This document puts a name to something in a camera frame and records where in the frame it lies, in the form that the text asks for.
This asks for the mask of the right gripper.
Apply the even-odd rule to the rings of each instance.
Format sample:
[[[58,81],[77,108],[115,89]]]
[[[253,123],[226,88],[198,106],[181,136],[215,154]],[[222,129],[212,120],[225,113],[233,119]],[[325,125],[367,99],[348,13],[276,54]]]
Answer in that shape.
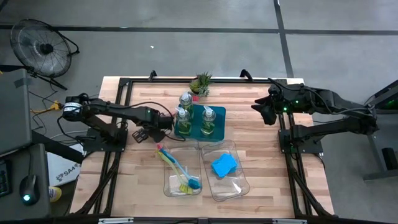
[[[263,106],[263,104],[267,104],[270,102],[270,97],[266,96],[263,98],[259,98],[259,99],[256,99],[254,102],[258,105],[252,105],[251,108],[258,112],[261,112],[261,116],[263,118],[264,124],[266,124],[266,125],[275,124],[277,116],[276,116],[274,110],[270,106],[265,106],[265,107]]]

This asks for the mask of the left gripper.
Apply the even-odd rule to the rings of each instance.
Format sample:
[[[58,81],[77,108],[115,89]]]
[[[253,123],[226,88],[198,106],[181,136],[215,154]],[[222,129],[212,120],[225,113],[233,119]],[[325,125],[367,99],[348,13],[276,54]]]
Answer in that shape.
[[[161,142],[166,136],[166,130],[172,130],[174,125],[174,119],[171,116],[160,116],[156,120],[155,126],[149,128],[149,136],[155,142]],[[148,135],[145,133],[143,128],[133,132],[132,137],[136,139],[138,143],[145,141]]]

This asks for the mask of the green soap pump bottle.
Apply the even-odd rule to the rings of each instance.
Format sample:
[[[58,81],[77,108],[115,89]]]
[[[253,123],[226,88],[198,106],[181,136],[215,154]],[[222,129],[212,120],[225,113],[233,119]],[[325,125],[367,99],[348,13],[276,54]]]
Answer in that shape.
[[[179,101],[181,108],[189,110],[193,104],[193,96],[189,92],[185,92],[181,95]]]
[[[177,107],[177,130],[181,135],[189,136],[192,130],[190,122],[190,113],[181,107]]]
[[[209,106],[204,106],[204,111],[202,112],[202,124],[201,132],[205,136],[213,134],[215,129],[215,118],[216,113]]]

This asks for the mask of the lime green dish brush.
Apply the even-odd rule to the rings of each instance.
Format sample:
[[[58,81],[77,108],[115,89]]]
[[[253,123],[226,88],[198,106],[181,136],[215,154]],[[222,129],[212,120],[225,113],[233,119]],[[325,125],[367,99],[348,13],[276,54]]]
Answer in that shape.
[[[181,176],[174,163],[162,152],[157,151],[160,158],[168,165],[168,168],[174,173],[175,178],[179,182],[179,191],[185,195],[192,195],[193,189],[188,186],[188,182]]]

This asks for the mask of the blue dish brush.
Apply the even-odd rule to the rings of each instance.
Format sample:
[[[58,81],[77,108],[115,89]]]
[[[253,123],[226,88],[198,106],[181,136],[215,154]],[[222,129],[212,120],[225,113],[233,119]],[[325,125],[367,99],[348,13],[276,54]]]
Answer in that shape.
[[[180,190],[186,194],[190,194],[194,190],[198,190],[201,188],[200,181],[191,176],[179,163],[173,155],[167,152],[165,149],[160,148],[158,150],[161,158],[177,173],[177,178],[181,180]]]

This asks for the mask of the clear plastic bin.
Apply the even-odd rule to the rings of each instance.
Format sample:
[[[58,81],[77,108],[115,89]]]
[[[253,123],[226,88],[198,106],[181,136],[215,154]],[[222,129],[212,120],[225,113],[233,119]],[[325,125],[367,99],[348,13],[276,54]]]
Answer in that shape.
[[[211,163],[219,159],[223,154],[231,154],[238,163],[235,172],[219,178],[212,170]],[[246,195],[250,185],[241,165],[236,144],[232,140],[213,142],[201,148],[201,158],[205,167],[206,176],[211,196],[217,202]]]
[[[201,193],[202,174],[199,143],[196,140],[188,140],[184,142],[166,142],[163,149],[179,161],[180,165],[193,177],[197,178],[201,183],[201,188],[194,190],[192,195],[185,195],[178,189],[179,182],[175,178],[174,173],[164,163],[164,194],[167,197],[193,196]]]

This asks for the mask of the teal plastic bin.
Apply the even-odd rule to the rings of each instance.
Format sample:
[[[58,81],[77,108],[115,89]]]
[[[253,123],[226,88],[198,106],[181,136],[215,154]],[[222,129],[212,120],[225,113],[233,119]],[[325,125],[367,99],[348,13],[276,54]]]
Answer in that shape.
[[[183,137],[189,139],[196,139],[198,141],[217,142],[224,139],[226,109],[222,106],[209,106],[215,113],[215,119],[212,121],[214,124],[213,132],[209,135],[203,134],[201,127],[203,126],[203,117],[205,113],[204,105],[193,105],[193,119],[189,121],[190,133],[182,134]]]

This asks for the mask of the potted succulent plant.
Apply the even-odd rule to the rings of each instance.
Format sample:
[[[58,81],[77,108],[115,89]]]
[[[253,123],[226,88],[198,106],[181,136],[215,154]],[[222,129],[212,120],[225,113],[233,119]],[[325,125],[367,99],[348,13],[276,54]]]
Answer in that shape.
[[[204,72],[197,74],[190,84],[190,90],[199,97],[205,97],[209,94],[209,84],[211,83],[212,74],[209,72]]]

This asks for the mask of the white cardboard box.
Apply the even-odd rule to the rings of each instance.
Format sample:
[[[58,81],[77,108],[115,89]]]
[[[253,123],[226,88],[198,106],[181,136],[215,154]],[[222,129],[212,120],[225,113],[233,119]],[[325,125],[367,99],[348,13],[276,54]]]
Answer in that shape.
[[[80,174],[81,164],[47,153],[49,185],[60,186],[74,181]]]

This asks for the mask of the yellow power plug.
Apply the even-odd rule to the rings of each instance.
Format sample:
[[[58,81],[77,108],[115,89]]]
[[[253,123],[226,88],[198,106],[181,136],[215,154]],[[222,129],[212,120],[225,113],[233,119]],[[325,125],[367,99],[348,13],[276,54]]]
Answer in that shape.
[[[48,107],[48,108],[46,108],[44,110],[33,110],[33,109],[30,109],[30,112],[39,114],[39,113],[46,113],[48,111],[53,111],[53,110],[61,110],[62,108],[63,108],[63,105],[59,101],[55,100],[54,103],[50,107]]]

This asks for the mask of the yellow white cup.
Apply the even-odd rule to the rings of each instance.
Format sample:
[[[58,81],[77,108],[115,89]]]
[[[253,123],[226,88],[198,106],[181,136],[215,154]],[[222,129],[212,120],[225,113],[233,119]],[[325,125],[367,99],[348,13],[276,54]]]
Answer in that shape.
[[[62,196],[62,190],[59,187],[49,186],[49,199],[51,203],[54,203]]]

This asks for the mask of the grey desk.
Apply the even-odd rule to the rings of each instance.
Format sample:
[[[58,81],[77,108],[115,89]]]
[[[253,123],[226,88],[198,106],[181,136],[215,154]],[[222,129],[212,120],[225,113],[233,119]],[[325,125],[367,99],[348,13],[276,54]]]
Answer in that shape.
[[[11,162],[12,193],[0,197],[0,222],[44,218],[50,215],[49,179],[47,155],[42,144],[21,149],[12,154],[0,157],[0,160]],[[21,180],[34,174],[38,177],[40,199],[31,206],[25,206],[19,195]]]

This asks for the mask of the black computer mouse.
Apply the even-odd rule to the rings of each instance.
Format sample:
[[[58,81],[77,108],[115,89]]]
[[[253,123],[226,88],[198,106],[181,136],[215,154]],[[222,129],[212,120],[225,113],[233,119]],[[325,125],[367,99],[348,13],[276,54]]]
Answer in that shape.
[[[19,184],[19,195],[25,206],[31,206],[40,199],[38,177],[34,174],[25,176]]]

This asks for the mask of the black floor fan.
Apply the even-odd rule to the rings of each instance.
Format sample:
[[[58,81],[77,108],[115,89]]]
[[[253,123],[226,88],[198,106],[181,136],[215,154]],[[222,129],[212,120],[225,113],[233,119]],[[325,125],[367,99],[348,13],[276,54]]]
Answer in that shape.
[[[28,71],[34,75],[57,78],[71,67],[79,46],[48,23],[23,19],[13,25],[11,48]]]

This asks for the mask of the black box on stand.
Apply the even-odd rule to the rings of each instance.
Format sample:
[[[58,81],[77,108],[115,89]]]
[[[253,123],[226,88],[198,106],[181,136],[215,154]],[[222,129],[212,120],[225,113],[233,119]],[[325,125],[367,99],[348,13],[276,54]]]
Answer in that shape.
[[[395,151],[391,147],[385,147],[382,149],[382,155],[387,170],[398,169],[398,159],[396,158]]]

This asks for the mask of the black keyboard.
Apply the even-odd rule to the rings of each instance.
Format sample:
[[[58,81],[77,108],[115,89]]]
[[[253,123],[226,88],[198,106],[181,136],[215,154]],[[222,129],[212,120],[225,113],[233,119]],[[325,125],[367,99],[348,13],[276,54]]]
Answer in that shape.
[[[0,160],[0,197],[12,193],[11,162]]]

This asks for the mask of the black metal table frame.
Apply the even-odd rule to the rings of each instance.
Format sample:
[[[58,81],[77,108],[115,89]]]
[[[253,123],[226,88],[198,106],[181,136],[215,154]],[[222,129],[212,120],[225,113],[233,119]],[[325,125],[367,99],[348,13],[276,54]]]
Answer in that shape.
[[[131,104],[154,101],[174,110],[179,96],[189,90],[188,77],[104,77],[99,97],[115,101],[119,80],[132,79]],[[266,78],[221,78],[226,83],[210,85],[208,97],[200,103],[226,108],[225,139],[236,143],[244,175],[250,186],[241,197],[216,202],[210,191],[205,169],[203,190],[198,195],[167,197],[163,192],[164,166],[155,155],[155,143],[140,144],[129,136],[122,153],[111,216],[113,217],[200,217],[200,218],[293,218],[285,157],[279,148],[277,121],[266,126],[251,108],[254,100],[266,96]],[[71,212],[77,212],[99,184],[104,159],[95,152],[83,161],[73,197]],[[323,208],[334,213],[322,162],[311,154],[302,156],[308,188]]]

